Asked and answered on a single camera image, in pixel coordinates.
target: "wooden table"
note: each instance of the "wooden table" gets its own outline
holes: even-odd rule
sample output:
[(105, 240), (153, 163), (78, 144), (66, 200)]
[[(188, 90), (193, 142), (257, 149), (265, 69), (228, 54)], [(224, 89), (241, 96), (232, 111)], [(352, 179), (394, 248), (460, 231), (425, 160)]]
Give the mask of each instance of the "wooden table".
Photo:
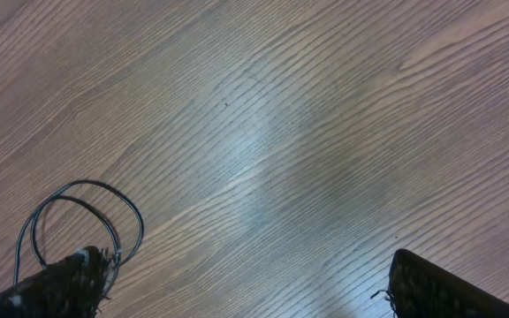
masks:
[[(0, 2), (0, 291), (79, 178), (146, 224), (103, 317), (389, 317), (401, 247), (509, 302), (509, 1)], [(41, 228), (110, 244), (68, 203)]]

